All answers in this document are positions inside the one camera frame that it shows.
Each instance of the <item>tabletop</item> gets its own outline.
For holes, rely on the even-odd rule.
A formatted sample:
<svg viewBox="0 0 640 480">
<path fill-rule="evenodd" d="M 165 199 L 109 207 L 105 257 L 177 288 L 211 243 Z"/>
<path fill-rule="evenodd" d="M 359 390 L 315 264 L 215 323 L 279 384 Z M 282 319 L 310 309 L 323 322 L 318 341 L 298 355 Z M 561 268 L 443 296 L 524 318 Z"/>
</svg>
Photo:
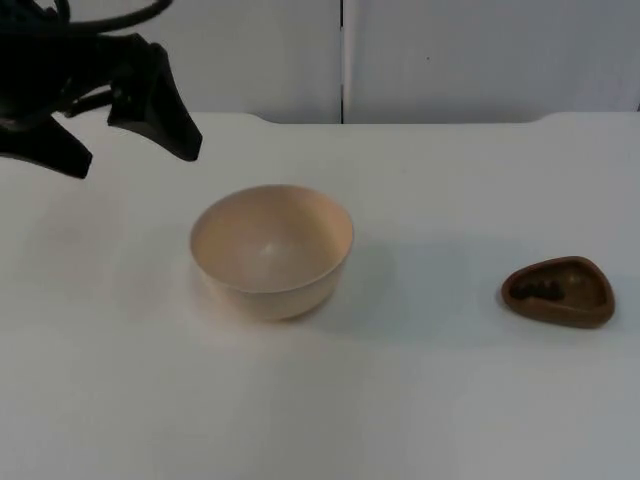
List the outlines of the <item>tabletop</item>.
<svg viewBox="0 0 640 480">
<path fill-rule="evenodd" d="M 601 480 L 640 469 L 640 116 L 276 125 L 194 116 L 194 164 L 100 113 L 85 181 L 0 162 L 0 477 Z M 220 314 L 188 250 L 220 197 L 321 190 L 356 242 L 295 323 Z M 617 311 L 581 331 L 497 300 L 583 255 Z"/>
</svg>

